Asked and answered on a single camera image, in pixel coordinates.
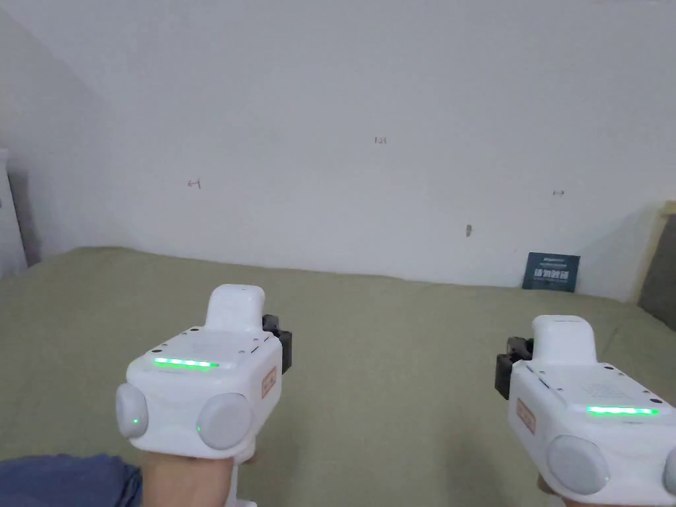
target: human hand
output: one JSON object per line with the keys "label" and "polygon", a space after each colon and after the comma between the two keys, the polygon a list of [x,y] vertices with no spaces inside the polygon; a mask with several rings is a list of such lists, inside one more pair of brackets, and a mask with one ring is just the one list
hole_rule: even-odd
{"label": "human hand", "polygon": [[[560,498],[560,495],[558,495],[542,478],[541,475],[537,476],[537,487],[539,488],[540,491],[547,493],[548,495],[555,495]],[[566,507],[619,507],[619,506],[612,506],[612,505],[598,505],[598,504],[582,504],[580,502],[576,502],[574,500],[568,500],[566,498],[562,498],[563,503],[566,504]]]}
{"label": "human hand", "polygon": [[143,465],[144,507],[223,507],[234,460],[149,452]]}

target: mattress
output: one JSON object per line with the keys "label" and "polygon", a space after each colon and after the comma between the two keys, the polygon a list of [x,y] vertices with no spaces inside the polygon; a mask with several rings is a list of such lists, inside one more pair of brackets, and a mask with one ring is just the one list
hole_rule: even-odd
{"label": "mattress", "polygon": [[540,314],[584,317],[601,360],[676,402],[676,333],[609,299],[77,249],[0,281],[0,458],[138,462],[115,390],[133,358],[202,324],[223,283],[263,287],[293,331],[260,459],[240,474],[261,507],[544,505],[493,389],[506,338]]}

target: dark blue sign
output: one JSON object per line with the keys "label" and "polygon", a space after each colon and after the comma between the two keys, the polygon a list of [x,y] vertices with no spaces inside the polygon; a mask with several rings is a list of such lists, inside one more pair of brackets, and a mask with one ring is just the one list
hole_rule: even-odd
{"label": "dark blue sign", "polygon": [[575,292],[579,264],[580,256],[531,252],[521,288]]}

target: white cabinet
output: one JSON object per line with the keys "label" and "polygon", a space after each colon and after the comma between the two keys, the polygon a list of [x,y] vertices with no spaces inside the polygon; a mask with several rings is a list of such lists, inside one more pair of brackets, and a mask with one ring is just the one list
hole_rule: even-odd
{"label": "white cabinet", "polygon": [[19,222],[7,178],[7,150],[0,149],[0,278],[26,269]]}

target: green indicator light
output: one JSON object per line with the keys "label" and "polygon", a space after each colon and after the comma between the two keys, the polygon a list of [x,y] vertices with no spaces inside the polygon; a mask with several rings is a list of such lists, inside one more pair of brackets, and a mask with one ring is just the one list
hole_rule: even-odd
{"label": "green indicator light", "polygon": [[587,412],[595,415],[616,416],[656,416],[660,414],[660,411],[654,408],[634,407],[587,407]]}
{"label": "green indicator light", "polygon": [[193,361],[192,359],[170,359],[155,358],[157,366],[173,366],[175,368],[187,368],[189,370],[208,370],[209,368],[218,368],[217,362]]}

